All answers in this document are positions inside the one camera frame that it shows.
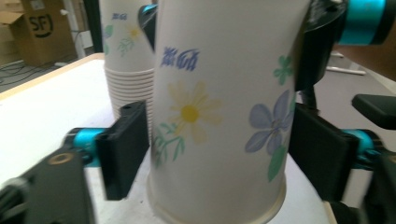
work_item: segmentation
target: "cup rim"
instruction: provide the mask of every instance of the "cup rim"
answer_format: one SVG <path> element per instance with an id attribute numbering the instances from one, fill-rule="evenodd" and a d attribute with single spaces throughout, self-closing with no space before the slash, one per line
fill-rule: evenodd
<path id="1" fill-rule="evenodd" d="M 149 87 L 143 87 L 143 88 L 131 87 L 131 88 L 121 89 L 121 88 L 115 88 L 114 86 L 108 86 L 108 90 L 116 91 L 119 93 L 134 94 L 134 93 L 140 93 L 140 92 L 153 91 L 154 88 L 152 86 L 149 86 Z"/>
<path id="2" fill-rule="evenodd" d="M 118 91 L 111 91 L 109 90 L 110 94 L 119 96 L 119 97 L 140 97 L 140 96 L 149 96 L 152 95 L 153 91 L 146 91 L 146 92 L 137 92 L 137 93 L 123 93 L 123 92 L 118 92 Z"/>
<path id="3" fill-rule="evenodd" d="M 114 75 L 109 72 L 106 72 L 106 77 L 111 78 L 111 79 L 116 79 L 119 81 L 139 81 L 139 80 L 146 80 L 146 79 L 154 78 L 154 73 L 146 74 L 145 76 L 123 77 L 123 76 L 118 76 L 118 75 Z"/>
<path id="4" fill-rule="evenodd" d="M 107 78 L 106 80 L 107 80 L 107 84 L 111 83 L 114 84 L 112 85 L 113 87 L 119 86 L 120 88 L 123 89 L 129 89 L 132 86 L 136 88 L 146 88 L 154 85 L 153 83 L 154 78 L 148 78 L 148 79 L 136 80 L 136 81 L 121 81 L 112 78 Z"/>
<path id="5" fill-rule="evenodd" d="M 136 96 L 136 97 L 122 97 L 122 96 L 114 95 L 110 92 L 110 99 L 118 101 L 120 103 L 122 103 L 122 102 L 132 103 L 135 101 L 147 100 L 148 98 L 150 98 L 150 95 Z"/>
<path id="6" fill-rule="evenodd" d="M 137 76 L 144 76 L 144 75 L 147 75 L 147 74 L 154 73 L 154 68 L 150 68 L 148 70 L 139 71 L 139 72 L 122 72 L 122 71 L 115 71 L 115 70 L 113 70 L 111 68 L 108 68 L 105 65 L 104 69 L 105 69 L 106 72 L 109 72 L 109 73 L 117 75 L 117 76 L 122 76 L 122 77 L 137 77 Z"/>

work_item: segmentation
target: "white paper cup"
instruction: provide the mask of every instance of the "white paper cup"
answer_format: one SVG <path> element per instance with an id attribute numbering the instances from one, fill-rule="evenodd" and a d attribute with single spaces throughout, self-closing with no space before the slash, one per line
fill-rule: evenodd
<path id="1" fill-rule="evenodd" d="M 149 108 L 151 108 L 151 109 L 154 107 L 153 103 L 150 102 L 150 101 L 146 101 L 146 104 L 147 104 L 147 106 L 148 106 Z"/>
<path id="2" fill-rule="evenodd" d="M 118 99 L 112 99 L 111 103 L 112 103 L 113 107 L 116 107 L 117 109 L 120 109 L 121 107 L 123 107 L 125 105 L 128 105 L 130 103 L 133 103 L 133 102 L 131 102 L 131 101 L 121 101 L 121 100 L 118 100 Z"/>
<path id="3" fill-rule="evenodd" d="M 136 101 L 144 101 L 144 100 L 146 100 L 146 97 L 134 98 L 134 99 L 110 98 L 110 100 L 114 105 L 123 106 L 123 105 L 128 105 L 128 104 L 136 102 Z"/>
<path id="4" fill-rule="evenodd" d="M 151 98 L 153 91 L 146 91 L 146 92 L 137 92 L 137 93 L 123 93 L 123 92 L 117 92 L 117 91 L 109 91 L 111 95 L 115 96 L 116 98 L 119 99 L 134 99 L 136 97 L 147 97 Z"/>
<path id="5" fill-rule="evenodd" d="M 101 0 L 101 21 L 106 67 L 125 72 L 149 70 L 154 52 L 137 20 L 150 0 Z"/>
<path id="6" fill-rule="evenodd" d="M 286 195 L 292 52 L 309 4 L 160 2 L 148 178 L 159 217 L 252 224 L 276 215 Z"/>
<path id="7" fill-rule="evenodd" d="M 116 84 L 119 86 L 123 86 L 125 88 L 129 86 L 134 87 L 148 87 L 153 85 L 154 78 L 142 79 L 142 80 L 134 80 L 134 81 L 124 81 L 124 80 L 117 80 L 111 77 L 107 77 L 107 83 Z"/>
<path id="8" fill-rule="evenodd" d="M 116 106 L 113 106 L 113 117 L 115 120 L 120 118 L 120 111 L 117 109 Z"/>
<path id="9" fill-rule="evenodd" d="M 118 90 L 125 90 L 125 91 L 131 90 L 131 89 L 125 89 L 125 88 L 122 89 L 120 86 L 118 86 L 116 84 L 109 83 L 109 82 L 107 82 L 107 86 L 108 86 L 108 91 L 110 91 L 110 90 L 117 90 L 117 91 Z"/>
<path id="10" fill-rule="evenodd" d="M 140 92 L 153 91 L 153 86 L 146 87 L 146 88 L 112 89 L 112 90 L 116 91 L 116 92 L 126 93 L 126 94 L 134 94 L 134 93 L 140 93 Z"/>
<path id="11" fill-rule="evenodd" d="M 112 76 L 112 77 L 116 77 L 117 79 L 123 79 L 123 80 L 128 80 L 130 78 L 145 79 L 154 76 L 154 69 L 149 69 L 147 71 L 140 71 L 140 72 L 121 72 L 105 67 L 105 72 L 107 76 Z"/>
<path id="12" fill-rule="evenodd" d="M 122 103 L 133 103 L 136 101 L 143 101 L 143 100 L 147 100 L 148 98 L 150 98 L 151 96 L 140 96 L 140 97 L 120 97 L 117 95 L 112 95 L 110 93 L 110 98 L 112 101 L 117 102 L 119 105 L 121 105 Z"/>

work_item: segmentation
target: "purple flower print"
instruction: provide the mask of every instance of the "purple flower print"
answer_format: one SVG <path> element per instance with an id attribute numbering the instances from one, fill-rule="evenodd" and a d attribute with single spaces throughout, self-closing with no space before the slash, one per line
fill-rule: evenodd
<path id="1" fill-rule="evenodd" d="M 274 111 L 264 104 L 254 105 L 250 111 L 250 125 L 259 129 L 251 136 L 245 146 L 246 152 L 256 152 L 262 149 L 268 140 L 268 154 L 273 155 L 282 144 L 282 132 L 287 131 L 293 121 L 293 113 L 288 110 L 289 91 L 285 91 L 276 101 Z"/>

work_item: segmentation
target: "black cable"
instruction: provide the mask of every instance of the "black cable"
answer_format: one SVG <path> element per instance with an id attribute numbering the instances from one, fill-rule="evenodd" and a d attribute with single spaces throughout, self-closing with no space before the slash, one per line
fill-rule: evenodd
<path id="1" fill-rule="evenodd" d="M 77 38 L 78 38 L 79 35 L 81 35 L 81 33 L 82 33 L 83 31 L 75 31 L 75 32 L 77 32 L 77 34 L 76 34 L 76 36 L 75 36 L 75 39 L 74 39 L 74 43 L 75 43 L 75 45 L 76 45 Z"/>
<path id="2" fill-rule="evenodd" d="M 44 64 L 44 65 L 41 65 L 41 66 L 38 66 L 38 67 L 33 67 L 33 68 L 31 68 L 30 70 L 27 70 L 27 71 L 24 71 L 24 72 L 21 72 L 21 73 L 14 73 L 14 74 L 12 74 L 12 76 L 4 76 L 4 77 L 15 77 L 15 76 L 23 75 L 23 74 L 29 73 L 29 72 L 31 72 L 31 71 L 33 71 L 33 70 L 36 70 L 37 68 L 42 68 L 42 67 L 45 67 L 45 64 Z"/>
<path id="3" fill-rule="evenodd" d="M 1 84 L 0 86 L 6 86 L 6 85 L 10 85 L 10 84 L 14 84 L 14 83 L 17 83 L 17 82 L 23 81 L 23 80 L 25 80 L 26 78 L 28 78 L 28 77 L 31 77 L 32 75 L 34 75 L 34 74 L 36 74 L 36 73 L 39 73 L 39 72 L 44 72 L 44 71 L 50 70 L 51 68 L 52 68 L 52 67 L 50 67 L 50 68 L 46 68 L 46 69 L 42 69 L 42 70 L 40 70 L 40 71 L 35 71 L 35 72 L 33 72 L 33 73 L 29 74 L 29 76 L 27 76 L 27 77 L 21 78 L 20 80 L 17 80 L 17 81 L 8 82 L 8 83 L 6 83 L 6 84 Z"/>
<path id="4" fill-rule="evenodd" d="M 12 75 L 12 76 L 7 76 L 7 77 L 14 77 L 14 76 L 17 76 L 17 74 L 21 71 L 21 70 L 23 70 L 23 68 L 25 68 L 26 66 L 24 65 L 24 66 L 22 66 L 22 67 L 19 67 L 19 68 L 12 68 L 12 69 L 7 69 L 7 70 L 0 70 L 0 72 L 4 72 L 4 73 L 7 73 L 8 75 Z M 11 71 L 11 70 L 16 70 L 16 69 L 18 69 L 18 71 L 16 71 L 16 72 L 8 72 L 8 71 Z"/>
<path id="5" fill-rule="evenodd" d="M 1 67 L 0 67 L 0 70 L 3 70 L 4 68 L 8 68 L 8 67 L 10 67 L 10 66 L 17 65 L 17 64 L 19 64 L 19 63 L 23 63 L 23 61 L 22 61 L 22 62 L 18 62 L 18 63 L 6 64 L 6 65 L 4 65 L 4 66 L 1 66 Z"/>

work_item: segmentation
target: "table surface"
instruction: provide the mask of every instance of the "table surface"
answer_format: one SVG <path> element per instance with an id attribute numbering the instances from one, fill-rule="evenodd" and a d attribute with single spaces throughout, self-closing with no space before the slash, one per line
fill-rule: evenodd
<path id="1" fill-rule="evenodd" d="M 0 184 L 16 177 L 61 146 L 76 127 L 109 127 L 114 122 L 104 60 L 94 54 L 0 94 Z M 149 156 L 127 199 L 105 200 L 99 168 L 85 169 L 97 223 L 163 223 L 149 207 Z M 333 223 L 323 203 L 288 156 L 287 194 L 270 223 Z"/>

